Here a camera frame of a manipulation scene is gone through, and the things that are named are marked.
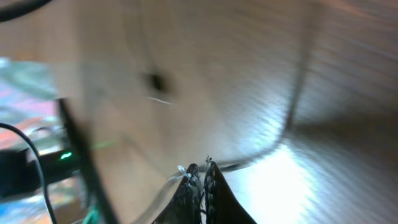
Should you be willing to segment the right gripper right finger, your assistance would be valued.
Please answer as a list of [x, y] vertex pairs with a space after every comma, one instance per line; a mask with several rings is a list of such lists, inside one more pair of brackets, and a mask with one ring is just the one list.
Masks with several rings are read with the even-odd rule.
[[204, 186], [207, 224], [256, 224], [238, 202], [214, 161], [207, 164]]

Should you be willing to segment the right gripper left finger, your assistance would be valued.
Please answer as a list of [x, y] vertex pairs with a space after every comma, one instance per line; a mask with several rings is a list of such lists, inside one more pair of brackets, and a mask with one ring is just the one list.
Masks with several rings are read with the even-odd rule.
[[203, 184], [197, 164], [190, 164], [173, 197], [153, 224], [201, 224]]

